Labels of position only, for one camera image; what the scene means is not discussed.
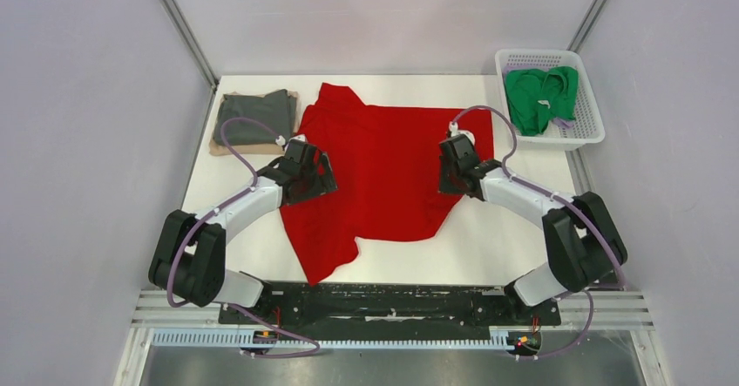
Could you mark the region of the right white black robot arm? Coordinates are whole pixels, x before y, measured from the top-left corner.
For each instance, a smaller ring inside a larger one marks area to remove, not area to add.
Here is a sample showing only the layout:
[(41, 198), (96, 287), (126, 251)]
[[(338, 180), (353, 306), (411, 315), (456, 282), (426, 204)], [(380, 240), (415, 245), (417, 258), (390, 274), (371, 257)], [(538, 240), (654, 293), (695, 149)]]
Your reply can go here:
[(505, 316), (525, 323), (539, 304), (578, 293), (627, 261), (627, 250), (596, 193), (562, 197), (520, 179), (495, 160), (482, 160), (470, 138), (450, 136), (440, 145), (439, 191), (464, 194), (503, 207), (541, 229), (546, 263), (505, 287)]

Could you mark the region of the folded dark grey t-shirt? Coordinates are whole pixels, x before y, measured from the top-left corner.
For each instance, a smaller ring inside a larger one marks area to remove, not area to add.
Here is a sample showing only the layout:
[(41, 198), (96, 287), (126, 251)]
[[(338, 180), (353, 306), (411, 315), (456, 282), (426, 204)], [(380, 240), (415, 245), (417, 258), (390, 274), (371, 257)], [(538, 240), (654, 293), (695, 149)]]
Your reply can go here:
[(278, 136), (285, 139), (295, 133), (298, 94), (280, 89), (263, 95), (226, 94), (216, 116), (213, 141), (225, 146), (221, 127), (234, 118), (238, 120), (226, 127), (224, 134), (231, 146), (262, 145), (275, 142)]

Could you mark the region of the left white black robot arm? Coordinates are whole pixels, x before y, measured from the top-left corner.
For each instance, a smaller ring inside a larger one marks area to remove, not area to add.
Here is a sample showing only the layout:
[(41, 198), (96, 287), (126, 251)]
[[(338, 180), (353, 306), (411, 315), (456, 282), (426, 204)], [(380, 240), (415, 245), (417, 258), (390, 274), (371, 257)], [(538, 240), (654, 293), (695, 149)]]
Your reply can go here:
[(251, 322), (264, 322), (274, 311), (273, 298), (264, 293), (267, 284), (227, 269), (227, 245), (262, 216), (336, 189), (328, 154), (302, 137), (292, 138), (282, 156), (253, 171), (250, 182), (226, 200), (198, 213), (170, 212), (148, 279), (165, 289), (173, 308), (236, 304)]

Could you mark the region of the red t-shirt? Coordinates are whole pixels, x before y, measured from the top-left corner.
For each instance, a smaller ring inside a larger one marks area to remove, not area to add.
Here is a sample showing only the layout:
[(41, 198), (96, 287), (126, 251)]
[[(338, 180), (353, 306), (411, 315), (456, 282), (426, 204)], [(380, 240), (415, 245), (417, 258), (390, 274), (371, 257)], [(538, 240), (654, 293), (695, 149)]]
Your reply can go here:
[(411, 242), (437, 234), (459, 194), (440, 193), (440, 143), (457, 109), (364, 103), (322, 84), (299, 132), (328, 154), (337, 189), (280, 210), (309, 285), (359, 255), (357, 238)]

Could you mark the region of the white plastic basket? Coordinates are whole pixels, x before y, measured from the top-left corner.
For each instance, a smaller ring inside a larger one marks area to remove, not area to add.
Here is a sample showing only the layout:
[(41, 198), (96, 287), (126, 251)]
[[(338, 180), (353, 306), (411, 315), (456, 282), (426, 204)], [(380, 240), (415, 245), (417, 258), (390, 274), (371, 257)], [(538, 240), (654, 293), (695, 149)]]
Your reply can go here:
[(580, 74), (580, 87), (576, 99), (573, 127), (562, 129), (550, 124), (548, 129), (539, 136), (526, 137), (517, 133), (519, 143), (526, 148), (556, 149), (573, 151), (588, 144), (600, 143), (605, 138), (605, 129), (600, 117), (592, 87), (586, 74), (585, 66), (579, 55), (572, 51), (545, 50), (545, 49), (503, 49), (495, 54), (498, 73), (498, 86), (502, 106), (506, 107), (507, 98), (504, 90), (504, 76), (511, 70), (541, 69), (549, 70), (553, 67), (570, 66)]

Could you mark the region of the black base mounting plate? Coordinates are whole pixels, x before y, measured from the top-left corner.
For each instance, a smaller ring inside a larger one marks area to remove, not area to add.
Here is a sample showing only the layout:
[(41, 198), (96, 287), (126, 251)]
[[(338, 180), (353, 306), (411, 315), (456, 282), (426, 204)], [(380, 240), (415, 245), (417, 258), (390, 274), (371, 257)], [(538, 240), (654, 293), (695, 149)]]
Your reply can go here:
[(491, 327), (561, 324), (555, 301), (525, 308), (494, 286), (270, 281), (249, 311), (318, 341), (481, 339)]

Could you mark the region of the green t-shirt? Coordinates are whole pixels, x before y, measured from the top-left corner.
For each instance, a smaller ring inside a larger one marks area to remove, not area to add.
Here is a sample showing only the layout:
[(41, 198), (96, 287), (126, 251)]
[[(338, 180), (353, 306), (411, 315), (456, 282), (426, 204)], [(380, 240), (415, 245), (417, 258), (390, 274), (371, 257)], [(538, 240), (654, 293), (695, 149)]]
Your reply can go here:
[(573, 127), (579, 87), (580, 74), (570, 66), (509, 71), (504, 90), (513, 125), (526, 137), (543, 134), (550, 124)]

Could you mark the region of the aluminium frame rail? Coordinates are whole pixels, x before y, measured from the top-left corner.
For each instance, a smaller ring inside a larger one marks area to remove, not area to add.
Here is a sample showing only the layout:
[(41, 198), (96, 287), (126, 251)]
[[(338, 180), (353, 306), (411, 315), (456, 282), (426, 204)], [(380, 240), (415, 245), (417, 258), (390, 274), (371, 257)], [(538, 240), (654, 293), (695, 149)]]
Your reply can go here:
[[(654, 322), (643, 294), (636, 291), (593, 291), (592, 331), (653, 330)], [(574, 332), (581, 329), (588, 316), (588, 299), (575, 294), (558, 302), (561, 324), (543, 325), (544, 331)], [(211, 304), (204, 308), (185, 305), (169, 306), (165, 293), (160, 290), (143, 290), (135, 306), (131, 326), (133, 328), (218, 328), (220, 306)]]

